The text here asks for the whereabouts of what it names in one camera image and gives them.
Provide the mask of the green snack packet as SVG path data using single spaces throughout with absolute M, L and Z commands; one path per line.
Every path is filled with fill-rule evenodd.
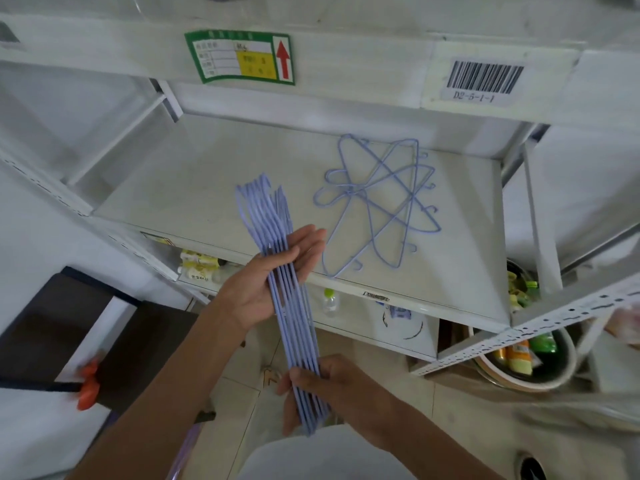
M 553 332 L 542 333 L 529 339 L 529 348 L 536 356 L 555 355 L 558 345 Z

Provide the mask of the yellow and white packets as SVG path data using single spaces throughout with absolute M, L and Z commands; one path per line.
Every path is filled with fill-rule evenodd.
M 217 283 L 221 279 L 220 261 L 216 257 L 183 249 L 180 252 L 181 265 L 178 273 L 202 283 Z

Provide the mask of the white barcode label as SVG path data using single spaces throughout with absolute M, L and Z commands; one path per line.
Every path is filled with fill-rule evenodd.
M 522 91 L 520 81 L 526 73 L 524 63 L 453 59 L 440 99 L 508 107 L 518 99 Z

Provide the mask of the person's left hand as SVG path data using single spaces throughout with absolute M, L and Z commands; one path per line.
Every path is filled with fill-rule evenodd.
M 287 254 L 289 245 L 277 253 L 275 249 L 267 250 L 265 255 L 258 254 L 247 265 L 224 282 L 219 293 L 207 306 L 207 310 L 217 318 L 226 319 L 238 325 L 245 332 L 254 325 L 275 313 L 269 275 L 277 268 L 292 265 L 292 258 Z M 295 277 L 300 285 L 305 284 L 308 276 Z

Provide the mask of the round bowl with dark inside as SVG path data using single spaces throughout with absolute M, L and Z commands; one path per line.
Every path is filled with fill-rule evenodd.
M 533 371 L 531 376 L 521 376 L 509 370 L 506 348 L 473 359 L 482 377 L 492 384 L 526 393 L 546 393 L 568 382 L 577 367 L 577 352 L 570 334 L 565 329 L 552 331 L 558 345 L 555 355 L 536 356 L 531 352 Z

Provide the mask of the black round object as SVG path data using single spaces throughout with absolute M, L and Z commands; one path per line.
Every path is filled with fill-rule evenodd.
M 542 464 L 528 452 L 518 453 L 514 469 L 515 480 L 547 480 Z

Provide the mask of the orange clamp with black bar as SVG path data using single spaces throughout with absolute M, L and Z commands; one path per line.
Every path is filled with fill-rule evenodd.
M 100 359 L 96 356 L 77 370 L 81 382 L 73 381 L 35 381 L 27 379 L 8 379 L 0 377 L 0 389 L 27 390 L 34 392 L 65 393 L 76 397 L 76 409 L 86 411 L 97 402 L 100 384 L 97 372 Z

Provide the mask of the loose pile of tangled hangers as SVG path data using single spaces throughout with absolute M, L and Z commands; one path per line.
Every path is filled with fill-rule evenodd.
M 357 183 L 351 177 L 342 149 L 345 141 L 354 142 L 374 160 L 375 165 L 371 170 L 371 174 L 363 183 Z M 412 149 L 413 160 L 405 166 L 391 169 L 387 161 L 400 146 Z M 327 243 L 331 244 L 336 232 L 346 217 L 346 213 L 353 199 L 358 199 L 365 205 L 367 223 L 369 225 L 369 238 L 361 249 L 359 249 L 354 256 L 347 259 L 335 273 L 330 273 L 325 262 L 325 256 L 322 256 L 321 266 L 324 274 L 328 278 L 337 279 L 351 266 L 357 266 L 358 270 L 361 271 L 364 265 L 359 258 L 364 251 L 370 248 L 372 248 L 375 256 L 377 256 L 384 265 L 391 269 L 399 269 L 403 263 L 404 252 L 407 247 L 411 248 L 410 252 L 412 254 L 417 252 L 417 245 L 408 240 L 410 232 L 437 234 L 442 231 L 442 226 L 435 217 L 438 212 L 437 206 L 427 206 L 419 197 L 422 191 L 436 188 L 436 183 L 431 180 L 436 172 L 436 168 L 426 163 L 429 156 L 428 151 L 423 149 L 417 138 L 404 138 L 388 143 L 384 154 L 379 155 L 371 149 L 370 140 L 354 134 L 343 134 L 338 139 L 337 152 L 340 159 L 340 167 L 329 169 L 325 172 L 325 186 L 318 189 L 313 195 L 313 203 L 321 209 L 327 209 L 341 200 L 346 201 L 337 223 L 329 234 Z M 373 188 L 388 180 L 393 180 L 404 192 L 404 199 L 394 212 L 373 201 L 369 196 L 369 192 Z M 391 262 L 383 257 L 377 244 L 379 235 L 393 224 L 398 224 L 403 230 L 401 249 L 396 262 Z

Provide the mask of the person's right forearm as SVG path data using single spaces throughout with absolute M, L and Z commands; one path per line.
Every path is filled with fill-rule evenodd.
M 380 446 L 418 480 L 504 480 L 418 409 L 389 393 L 377 403 Z

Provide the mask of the dark brown stool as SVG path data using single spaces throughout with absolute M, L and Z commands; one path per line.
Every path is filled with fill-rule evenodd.
M 196 318 L 66 266 L 0 334 L 0 377 L 81 382 L 77 370 L 97 356 L 95 405 L 121 414 L 149 386 Z

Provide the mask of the orange and yellow snack packet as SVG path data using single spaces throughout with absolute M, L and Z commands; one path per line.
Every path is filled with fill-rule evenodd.
M 506 360 L 510 371 L 521 376 L 531 376 L 532 355 L 528 340 L 512 344 L 506 348 Z

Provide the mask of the white metal shelf rack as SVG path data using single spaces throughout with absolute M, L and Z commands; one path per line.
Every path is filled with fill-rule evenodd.
M 0 0 L 0 22 L 18 41 L 0 61 L 200 82 L 184 34 L 204 29 L 278 32 L 292 42 L 295 85 L 223 80 L 217 95 L 287 96 L 347 103 L 347 110 L 407 109 L 549 125 L 640 129 L 640 1 L 629 0 Z M 522 91 L 508 107 L 440 99 L 453 59 L 524 63 Z M 269 116 L 187 116 L 141 169 L 118 186 L 98 216 L 177 238 L 225 258 L 255 247 L 241 221 L 236 185 L 261 173 L 283 185 L 294 220 L 329 227 L 337 209 L 312 202 L 338 137 L 295 130 Z M 444 182 L 428 193 L 443 231 L 417 238 L 399 271 L 376 264 L 345 271 L 336 286 L 368 290 L 390 304 L 484 328 L 444 352 L 427 374 L 520 342 L 550 319 L 549 331 L 612 312 L 623 291 L 640 293 L 640 264 L 603 284 L 560 291 L 507 325 L 502 297 L 506 245 L 497 163 L 428 152 Z

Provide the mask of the bundle of blue wire hangers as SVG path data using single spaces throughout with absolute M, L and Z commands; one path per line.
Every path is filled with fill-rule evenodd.
M 289 249 L 293 226 L 284 190 L 272 190 L 265 173 L 235 191 L 239 215 L 263 256 Z M 308 291 L 300 284 L 293 263 L 276 267 L 268 275 L 278 326 L 289 368 L 319 373 L 319 349 Z M 315 434 L 330 414 L 329 405 L 317 396 L 293 388 L 301 425 L 307 436 Z

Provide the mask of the green and yellow label sticker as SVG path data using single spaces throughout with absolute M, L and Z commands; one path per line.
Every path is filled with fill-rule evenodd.
M 184 39 L 203 84 L 234 79 L 295 85 L 288 34 L 204 29 L 187 32 Z

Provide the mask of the person's right hand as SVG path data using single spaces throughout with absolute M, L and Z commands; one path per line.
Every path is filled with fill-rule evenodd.
M 298 412 L 294 398 L 294 388 L 297 388 L 322 399 L 338 417 L 366 441 L 383 449 L 380 446 L 381 412 L 377 400 L 385 393 L 392 393 L 380 386 L 344 355 L 321 357 L 319 370 L 320 373 L 317 375 L 328 381 L 327 390 L 302 390 L 293 387 L 289 380 L 289 371 L 279 380 L 276 393 L 286 396 L 283 409 L 283 435 L 289 436 L 301 425 L 301 414 Z

